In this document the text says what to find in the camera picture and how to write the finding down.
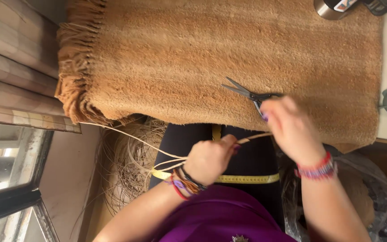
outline clear plastic bag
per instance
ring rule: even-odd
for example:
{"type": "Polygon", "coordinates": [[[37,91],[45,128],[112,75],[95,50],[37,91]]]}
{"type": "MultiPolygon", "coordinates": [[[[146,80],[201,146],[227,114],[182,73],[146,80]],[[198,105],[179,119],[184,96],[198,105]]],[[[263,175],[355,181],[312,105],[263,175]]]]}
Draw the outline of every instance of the clear plastic bag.
{"type": "MultiPolygon", "coordinates": [[[[333,157],[343,169],[357,171],[368,188],[368,196],[374,203],[374,221],[367,228],[373,242],[387,242],[387,178],[376,164],[359,153],[352,152],[333,157]]],[[[309,242],[309,236],[303,225],[301,202],[301,180],[295,177],[294,162],[287,157],[280,160],[282,177],[282,202],[285,215],[286,234],[298,242],[309,242]]]]}

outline blanket fringe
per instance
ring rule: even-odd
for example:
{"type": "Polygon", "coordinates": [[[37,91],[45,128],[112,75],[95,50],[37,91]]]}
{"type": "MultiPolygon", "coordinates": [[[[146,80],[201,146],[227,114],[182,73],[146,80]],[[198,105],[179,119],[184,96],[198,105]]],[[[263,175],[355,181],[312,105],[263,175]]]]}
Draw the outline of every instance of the blanket fringe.
{"type": "MultiPolygon", "coordinates": [[[[71,0],[67,4],[67,23],[62,23],[57,40],[61,49],[59,84],[55,93],[64,104],[65,115],[73,121],[92,121],[111,124],[103,113],[90,103],[87,91],[92,85],[91,63],[94,61],[93,44],[104,18],[107,0],[71,0]]],[[[126,124],[130,118],[120,120],[126,124]]]]}

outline curtain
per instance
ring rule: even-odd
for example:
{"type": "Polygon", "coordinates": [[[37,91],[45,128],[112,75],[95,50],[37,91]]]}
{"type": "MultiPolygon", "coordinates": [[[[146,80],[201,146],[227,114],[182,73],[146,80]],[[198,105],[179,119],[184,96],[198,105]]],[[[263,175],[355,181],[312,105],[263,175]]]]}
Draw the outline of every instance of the curtain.
{"type": "Polygon", "coordinates": [[[53,97],[56,24],[21,0],[0,0],[0,123],[80,133],[53,97]]]}

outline purple shirt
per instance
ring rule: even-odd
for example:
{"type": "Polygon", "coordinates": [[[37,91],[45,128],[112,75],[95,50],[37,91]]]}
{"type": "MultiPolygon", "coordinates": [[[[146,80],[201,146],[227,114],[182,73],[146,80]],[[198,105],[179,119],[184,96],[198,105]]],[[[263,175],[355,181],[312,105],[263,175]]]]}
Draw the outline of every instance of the purple shirt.
{"type": "Polygon", "coordinates": [[[230,242],[237,235],[249,242],[295,242],[252,196],[218,185],[209,186],[178,206],[164,221],[154,241],[230,242]]]}

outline scissors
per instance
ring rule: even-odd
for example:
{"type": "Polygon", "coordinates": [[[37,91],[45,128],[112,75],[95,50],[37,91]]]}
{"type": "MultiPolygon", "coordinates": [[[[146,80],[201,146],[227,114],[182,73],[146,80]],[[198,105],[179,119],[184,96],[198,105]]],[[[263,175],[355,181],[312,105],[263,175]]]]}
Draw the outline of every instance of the scissors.
{"type": "Polygon", "coordinates": [[[253,102],[253,104],[255,104],[255,107],[259,113],[259,116],[262,116],[262,113],[259,110],[259,107],[261,106],[262,101],[265,101],[273,96],[277,96],[277,97],[283,96],[283,94],[281,94],[281,93],[264,93],[264,94],[251,93],[250,91],[248,91],[247,89],[242,87],[240,84],[233,81],[231,78],[226,77],[226,79],[228,79],[228,81],[230,81],[232,84],[234,84],[236,87],[238,87],[238,89],[224,85],[224,84],[221,84],[221,85],[223,87],[228,88],[229,90],[231,90],[233,92],[239,93],[239,94],[249,98],[253,102]]]}

